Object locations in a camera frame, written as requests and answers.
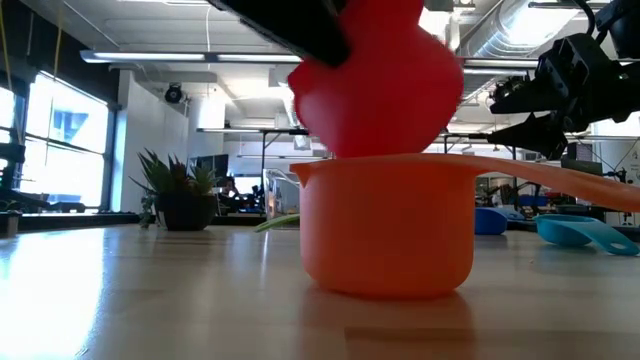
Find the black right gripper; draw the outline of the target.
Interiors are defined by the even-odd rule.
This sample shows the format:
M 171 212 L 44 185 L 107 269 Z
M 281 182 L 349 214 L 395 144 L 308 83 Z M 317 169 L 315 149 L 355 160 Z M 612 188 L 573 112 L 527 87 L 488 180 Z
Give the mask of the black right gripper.
M 607 119 L 624 122 L 640 111 L 640 62 L 622 65 L 593 37 L 578 33 L 556 40 L 539 57 L 537 78 L 509 77 L 490 98 L 493 114 L 549 114 L 530 113 L 524 122 L 489 134 L 489 143 L 559 160 L 568 144 L 564 131 L 581 132 Z

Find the dark blue measuring cup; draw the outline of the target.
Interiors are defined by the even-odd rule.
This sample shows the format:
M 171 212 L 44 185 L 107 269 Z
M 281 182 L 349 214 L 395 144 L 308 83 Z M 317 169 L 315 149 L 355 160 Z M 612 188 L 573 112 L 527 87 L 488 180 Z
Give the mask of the dark blue measuring cup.
M 501 235 L 509 221 L 522 221 L 525 216 L 507 208 L 476 207 L 474 233 L 476 235 Z

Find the teal measuring cup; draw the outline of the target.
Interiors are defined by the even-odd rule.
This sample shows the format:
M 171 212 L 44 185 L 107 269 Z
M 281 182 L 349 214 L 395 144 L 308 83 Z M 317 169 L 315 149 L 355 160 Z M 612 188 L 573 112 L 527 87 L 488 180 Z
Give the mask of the teal measuring cup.
M 538 235 L 562 247 L 582 247 L 595 243 L 612 255 L 637 256 L 640 248 L 612 226 L 592 217 L 545 214 L 534 218 Z

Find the red measuring cup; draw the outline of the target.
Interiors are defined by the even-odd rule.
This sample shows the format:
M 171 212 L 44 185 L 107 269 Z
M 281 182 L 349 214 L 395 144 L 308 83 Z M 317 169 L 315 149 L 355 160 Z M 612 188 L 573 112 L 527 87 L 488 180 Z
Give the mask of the red measuring cup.
M 347 60 L 307 58 L 290 73 L 298 119 L 337 157 L 420 153 L 454 115 L 463 70 L 420 27 L 423 9 L 424 0 L 349 0 L 339 15 Z

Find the orange measuring cup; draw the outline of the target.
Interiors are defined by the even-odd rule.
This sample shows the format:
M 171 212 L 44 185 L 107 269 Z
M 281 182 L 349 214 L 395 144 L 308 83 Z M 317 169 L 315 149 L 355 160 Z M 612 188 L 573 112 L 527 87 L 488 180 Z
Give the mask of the orange measuring cup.
M 296 163 L 304 270 L 326 290 L 374 298 L 454 291 L 474 259 L 474 171 L 455 154 Z M 640 212 L 640 187 L 518 161 L 518 178 L 598 205 Z

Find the green measuring cup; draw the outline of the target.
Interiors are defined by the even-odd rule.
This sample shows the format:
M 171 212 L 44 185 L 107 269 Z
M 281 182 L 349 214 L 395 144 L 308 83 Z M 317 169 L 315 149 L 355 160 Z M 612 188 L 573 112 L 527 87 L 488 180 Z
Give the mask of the green measuring cup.
M 255 227 L 254 231 L 256 233 L 265 232 L 275 227 L 283 226 L 290 223 L 298 223 L 299 220 L 300 220 L 299 214 L 290 214 L 290 215 L 280 216 L 277 218 L 270 219 L 264 223 L 261 223 L 260 225 Z

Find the clear plastic basket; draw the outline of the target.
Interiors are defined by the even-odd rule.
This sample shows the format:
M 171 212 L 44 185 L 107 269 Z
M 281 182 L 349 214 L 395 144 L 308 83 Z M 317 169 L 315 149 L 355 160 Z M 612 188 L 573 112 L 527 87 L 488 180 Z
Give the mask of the clear plastic basket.
M 300 211 L 300 183 L 297 177 L 276 168 L 263 171 L 265 210 L 268 220 Z

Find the black metal background stand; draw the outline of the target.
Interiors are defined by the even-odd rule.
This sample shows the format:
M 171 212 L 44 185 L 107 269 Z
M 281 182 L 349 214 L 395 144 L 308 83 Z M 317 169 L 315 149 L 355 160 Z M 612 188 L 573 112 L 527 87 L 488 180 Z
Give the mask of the black metal background stand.
M 263 205 L 263 210 L 265 211 L 266 214 L 266 210 L 267 210 L 267 199 L 266 199 L 266 195 L 267 195 L 267 190 L 265 188 L 265 175 L 264 175 L 264 171 L 265 171 L 265 160 L 266 160 L 266 149 L 268 148 L 268 146 L 275 141 L 276 138 L 278 138 L 281 134 L 287 134 L 287 135 L 304 135 L 304 136 L 308 136 L 309 132 L 307 129 L 304 128 L 292 128 L 292 129 L 262 129 L 260 130 L 260 133 L 262 134 L 262 147 L 261 147 L 261 188 L 262 188 L 262 205 Z M 275 134 L 276 136 L 268 143 L 267 142 L 267 135 L 268 134 Z
M 444 145 L 444 153 L 452 154 L 452 150 L 455 145 L 460 140 L 467 140 L 469 145 L 473 145 L 478 143 L 480 145 L 491 144 L 496 146 L 493 140 L 493 133 L 463 133 L 463 134 L 453 134 L 447 133 L 442 135 L 442 141 Z M 487 174 L 492 175 L 503 174 L 504 176 L 510 176 L 512 178 L 511 190 L 504 197 L 502 204 L 503 205 L 513 205 L 517 207 L 519 204 L 518 200 L 518 170 L 522 169 L 522 166 L 516 160 L 516 150 L 514 147 L 508 147 L 507 145 L 503 145 L 503 148 L 508 150 L 512 158 L 498 158 L 498 157 L 482 157 L 475 155 L 454 155 L 453 160 L 454 163 L 463 167 L 468 168 L 470 171 L 474 171 L 477 176 L 485 176 Z

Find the long ceiling light bar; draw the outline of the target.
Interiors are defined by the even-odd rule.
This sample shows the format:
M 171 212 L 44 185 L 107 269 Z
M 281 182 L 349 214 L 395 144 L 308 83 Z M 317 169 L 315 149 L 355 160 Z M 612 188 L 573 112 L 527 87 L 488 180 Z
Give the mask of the long ceiling light bar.
M 296 55 L 270 53 L 217 53 L 217 52 L 107 52 L 82 50 L 81 58 L 87 63 L 249 63 L 296 64 Z

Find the person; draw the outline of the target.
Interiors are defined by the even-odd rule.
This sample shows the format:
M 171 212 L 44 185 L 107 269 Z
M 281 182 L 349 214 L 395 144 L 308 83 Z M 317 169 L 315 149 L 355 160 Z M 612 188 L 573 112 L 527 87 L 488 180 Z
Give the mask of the person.
M 222 190 L 218 194 L 219 202 L 226 210 L 226 213 L 235 213 L 241 205 L 240 192 L 235 185 L 235 179 L 227 176 L 222 185 Z

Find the potted succulent plant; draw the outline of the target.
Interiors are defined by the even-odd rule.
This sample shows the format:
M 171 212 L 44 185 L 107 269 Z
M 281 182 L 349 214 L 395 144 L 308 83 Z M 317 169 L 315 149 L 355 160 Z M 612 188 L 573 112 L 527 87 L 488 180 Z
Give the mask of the potted succulent plant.
M 210 225 L 218 213 L 213 168 L 188 165 L 175 155 L 163 161 L 149 149 L 137 157 L 145 182 L 131 180 L 144 190 L 144 211 L 153 208 L 159 224 L 169 231 L 200 231 Z

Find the black aluminium table frame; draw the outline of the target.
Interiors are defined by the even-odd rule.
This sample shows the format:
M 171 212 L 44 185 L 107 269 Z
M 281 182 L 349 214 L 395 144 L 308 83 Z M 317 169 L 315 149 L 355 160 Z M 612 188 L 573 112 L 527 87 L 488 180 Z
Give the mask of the black aluminium table frame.
M 257 214 L 232 215 L 238 216 L 217 216 L 212 219 L 211 225 L 257 226 L 266 221 L 266 217 Z M 0 236 L 13 236 L 18 232 L 51 231 L 138 223 L 139 215 L 134 213 L 0 213 Z

